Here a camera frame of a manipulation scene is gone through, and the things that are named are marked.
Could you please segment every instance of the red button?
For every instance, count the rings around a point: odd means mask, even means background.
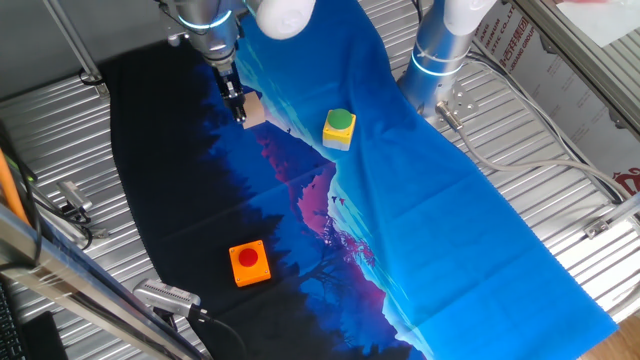
[[[244,249],[238,257],[240,265],[244,267],[252,267],[258,262],[258,253],[253,249]]]

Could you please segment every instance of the wooden block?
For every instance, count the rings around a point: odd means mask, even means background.
[[[245,129],[260,125],[267,121],[264,113],[264,106],[258,98],[258,94],[255,91],[246,94],[244,100],[244,111],[247,113],[247,120],[245,120],[242,126]]]

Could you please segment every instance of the metal rail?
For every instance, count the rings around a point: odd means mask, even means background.
[[[25,262],[33,256],[35,231],[4,206],[0,206],[0,234],[0,264]],[[208,358],[64,239],[43,241],[37,268],[7,270],[4,275],[154,358]]]
[[[51,17],[56,22],[60,31],[64,35],[65,39],[69,43],[71,50],[76,54],[78,61],[80,61],[80,65],[89,76],[91,81],[99,81],[102,80],[102,74],[100,70],[98,70],[98,66],[91,58],[87,47],[84,46],[80,35],[76,31],[75,27],[69,20],[69,17],[64,12],[64,9],[60,5],[58,0],[43,0],[44,5],[49,10]]]

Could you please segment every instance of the orange pole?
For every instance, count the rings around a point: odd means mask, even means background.
[[[4,153],[0,149],[0,184],[2,184],[2,190],[4,190],[4,196],[7,198],[7,203],[9,203],[9,209],[16,214],[22,221],[29,224],[29,219],[27,219],[27,214],[24,212],[24,208],[22,207],[22,201],[20,201],[20,195],[18,195],[18,189],[16,188],[16,183],[13,181],[13,176],[11,176],[11,170],[9,170],[9,165],[7,164],[7,160],[4,158]]]

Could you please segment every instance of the metal clamp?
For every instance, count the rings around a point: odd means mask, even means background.
[[[584,229],[589,239],[593,239],[603,232],[615,227],[640,212],[640,193],[635,194],[632,198],[626,200],[612,211],[606,213],[597,221],[591,223]],[[632,221],[636,231],[640,233],[640,226],[637,222]]]
[[[464,127],[458,116],[453,114],[451,110],[449,110],[446,102],[439,101],[436,104],[436,113],[440,114],[440,116],[442,116],[442,118],[447,122],[447,124],[449,124],[449,126],[451,126],[451,128],[455,132],[458,132],[458,130]]]

